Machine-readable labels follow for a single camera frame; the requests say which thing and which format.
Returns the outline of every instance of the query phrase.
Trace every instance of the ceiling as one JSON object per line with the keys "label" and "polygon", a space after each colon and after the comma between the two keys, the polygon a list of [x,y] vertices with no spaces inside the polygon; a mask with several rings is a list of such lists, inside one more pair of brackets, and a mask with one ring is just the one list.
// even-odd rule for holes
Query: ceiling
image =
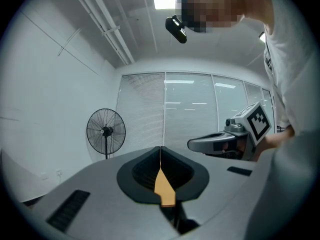
{"label": "ceiling", "polygon": [[[120,26],[120,33],[135,60],[145,56],[185,56],[219,60],[248,67],[261,73],[265,72],[262,57],[265,44],[259,39],[264,26],[256,20],[244,19],[234,27],[215,28],[213,33],[207,34],[195,33],[187,29],[188,41],[186,44],[180,44],[165,28],[165,19],[174,15],[175,10],[155,10],[154,0],[146,0],[151,17],[150,23],[145,0],[120,0],[136,40],[136,46],[115,0],[103,1],[116,24]],[[87,35],[87,39],[93,46],[98,47],[99,51],[103,51],[105,59],[116,68],[123,66],[78,0],[52,0],[52,2],[75,26],[83,28],[82,34]],[[156,53],[151,24],[158,53]]]}

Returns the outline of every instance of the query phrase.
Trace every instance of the fan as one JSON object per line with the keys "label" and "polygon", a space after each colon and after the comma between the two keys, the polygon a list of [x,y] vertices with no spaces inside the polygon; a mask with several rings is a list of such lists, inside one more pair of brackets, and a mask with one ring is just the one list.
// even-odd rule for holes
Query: fan
{"label": "fan", "polygon": [[108,159],[108,155],[118,151],[125,141],[125,123],[112,109],[99,109],[88,121],[86,136],[90,145]]}

